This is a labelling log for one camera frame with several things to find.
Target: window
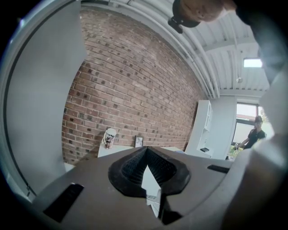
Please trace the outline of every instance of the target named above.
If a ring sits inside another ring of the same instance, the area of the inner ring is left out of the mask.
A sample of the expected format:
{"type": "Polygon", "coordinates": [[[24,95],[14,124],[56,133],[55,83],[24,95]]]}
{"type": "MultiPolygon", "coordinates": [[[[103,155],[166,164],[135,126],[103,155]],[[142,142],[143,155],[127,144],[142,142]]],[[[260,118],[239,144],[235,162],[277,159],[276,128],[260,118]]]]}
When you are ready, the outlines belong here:
{"type": "Polygon", "coordinates": [[[244,59],[244,67],[256,67],[261,68],[262,67],[262,61],[259,58],[246,58],[244,59]]]}
{"type": "Polygon", "coordinates": [[[239,151],[234,150],[233,147],[236,143],[243,142],[248,137],[249,132],[254,129],[254,120],[256,116],[260,115],[262,117],[262,130],[266,133],[266,138],[270,138],[274,135],[272,125],[262,107],[258,105],[239,103],[237,104],[236,114],[233,141],[231,143],[230,152],[228,153],[229,159],[234,159],[239,153],[239,151]]]}
{"type": "Polygon", "coordinates": [[[254,122],[257,116],[257,106],[248,104],[237,104],[237,119],[250,120],[254,122]]]}

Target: person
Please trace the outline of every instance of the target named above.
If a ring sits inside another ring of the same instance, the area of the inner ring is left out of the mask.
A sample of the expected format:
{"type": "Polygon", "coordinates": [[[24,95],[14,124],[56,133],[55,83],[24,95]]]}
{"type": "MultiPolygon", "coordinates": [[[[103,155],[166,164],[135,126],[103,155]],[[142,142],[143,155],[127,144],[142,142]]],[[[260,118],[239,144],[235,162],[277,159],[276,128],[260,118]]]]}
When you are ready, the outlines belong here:
{"type": "Polygon", "coordinates": [[[243,148],[243,149],[250,149],[258,140],[263,139],[266,137],[266,133],[262,130],[262,117],[257,116],[255,118],[255,127],[252,129],[245,141],[239,144],[234,149],[243,148]]]}
{"type": "Polygon", "coordinates": [[[182,27],[196,27],[200,22],[211,22],[225,14],[235,11],[238,17],[249,25],[260,49],[268,82],[271,84],[287,61],[287,10],[279,0],[175,0],[173,17],[168,24],[178,33],[182,27]]]}

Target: ceiling light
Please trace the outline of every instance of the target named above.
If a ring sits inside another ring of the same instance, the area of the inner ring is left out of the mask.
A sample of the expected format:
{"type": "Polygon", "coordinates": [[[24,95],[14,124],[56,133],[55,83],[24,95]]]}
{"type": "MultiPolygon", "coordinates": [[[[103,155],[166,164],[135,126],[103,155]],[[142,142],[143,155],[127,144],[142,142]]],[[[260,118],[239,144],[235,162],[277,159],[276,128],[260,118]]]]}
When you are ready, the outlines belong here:
{"type": "Polygon", "coordinates": [[[262,61],[259,58],[246,58],[244,59],[244,67],[262,67],[262,61]]]}

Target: cap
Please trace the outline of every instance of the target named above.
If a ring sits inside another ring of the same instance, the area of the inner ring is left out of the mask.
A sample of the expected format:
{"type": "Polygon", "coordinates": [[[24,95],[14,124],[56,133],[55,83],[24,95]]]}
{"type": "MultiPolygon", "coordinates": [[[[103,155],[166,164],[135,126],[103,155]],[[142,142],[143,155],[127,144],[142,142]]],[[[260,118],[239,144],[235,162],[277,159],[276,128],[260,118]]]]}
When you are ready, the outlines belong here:
{"type": "Polygon", "coordinates": [[[200,24],[200,22],[197,21],[193,21],[193,20],[188,20],[186,18],[184,18],[181,14],[180,14],[180,0],[175,0],[173,2],[173,18],[174,20],[178,23],[183,25],[184,27],[189,27],[189,28],[193,28],[196,27],[200,24]]]}
{"type": "Polygon", "coordinates": [[[263,122],[262,117],[261,117],[261,116],[257,116],[257,117],[255,118],[255,121],[254,121],[254,122],[255,122],[255,123],[263,122]]]}

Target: white ceiling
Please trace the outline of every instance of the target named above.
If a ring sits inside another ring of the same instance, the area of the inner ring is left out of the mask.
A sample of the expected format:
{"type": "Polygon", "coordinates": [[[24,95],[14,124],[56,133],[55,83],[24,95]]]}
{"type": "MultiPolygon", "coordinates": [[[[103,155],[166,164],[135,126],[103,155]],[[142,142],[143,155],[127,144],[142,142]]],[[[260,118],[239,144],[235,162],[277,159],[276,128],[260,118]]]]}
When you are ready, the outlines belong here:
{"type": "Polygon", "coordinates": [[[220,95],[261,97],[269,88],[262,68],[244,68],[244,58],[256,58],[258,45],[252,30],[231,12],[178,34],[167,24],[174,0],[110,0],[109,8],[150,26],[165,38],[193,69],[211,98],[220,95]]]}

